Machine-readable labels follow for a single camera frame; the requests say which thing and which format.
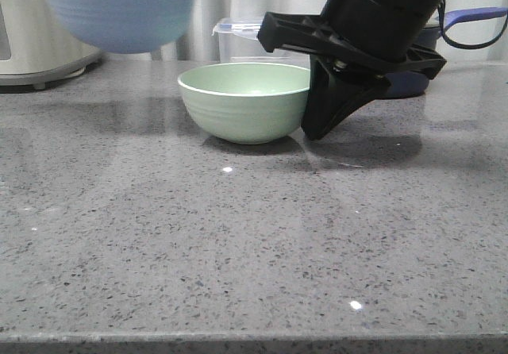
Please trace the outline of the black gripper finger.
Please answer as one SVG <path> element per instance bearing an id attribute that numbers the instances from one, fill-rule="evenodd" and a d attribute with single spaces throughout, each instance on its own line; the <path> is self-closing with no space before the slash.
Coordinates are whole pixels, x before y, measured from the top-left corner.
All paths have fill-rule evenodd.
<path id="1" fill-rule="evenodd" d="M 301 127 L 320 140 L 348 116 L 385 95 L 391 82 L 370 71 L 338 68 L 330 58 L 310 57 L 310 89 Z"/>

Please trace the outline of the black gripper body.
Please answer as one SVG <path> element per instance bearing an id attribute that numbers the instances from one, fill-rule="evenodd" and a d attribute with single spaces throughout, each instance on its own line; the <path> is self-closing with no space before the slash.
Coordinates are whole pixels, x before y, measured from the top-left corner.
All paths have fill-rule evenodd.
<path id="1" fill-rule="evenodd" d="M 416 39 L 441 0 L 327 0 L 318 15 L 267 12 L 257 38 L 266 52 L 301 52 L 312 63 L 364 81 L 416 71 L 434 79 L 446 60 Z"/>

